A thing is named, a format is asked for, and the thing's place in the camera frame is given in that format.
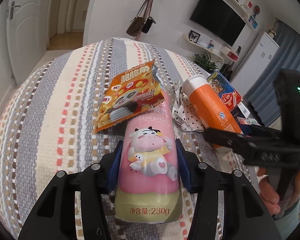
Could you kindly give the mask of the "person's right hand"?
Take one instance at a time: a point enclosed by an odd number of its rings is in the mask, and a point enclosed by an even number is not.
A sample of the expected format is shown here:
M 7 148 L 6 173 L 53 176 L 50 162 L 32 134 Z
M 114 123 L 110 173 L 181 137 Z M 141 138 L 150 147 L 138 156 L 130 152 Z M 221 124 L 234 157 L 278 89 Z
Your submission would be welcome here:
M 281 207 L 279 206 L 280 197 L 278 193 L 274 190 L 274 188 L 269 184 L 268 177 L 264 177 L 267 175 L 267 171 L 264 167 L 260 167 L 257 172 L 257 176 L 263 178 L 259 182 L 260 188 L 260 197 L 263 200 L 265 206 L 267 207 L 269 213 L 271 215 L 277 215 L 281 211 Z M 300 198 L 300 170 L 295 176 L 295 184 L 294 191 L 291 195 L 291 198 L 287 204 L 287 207 L 292 207 Z

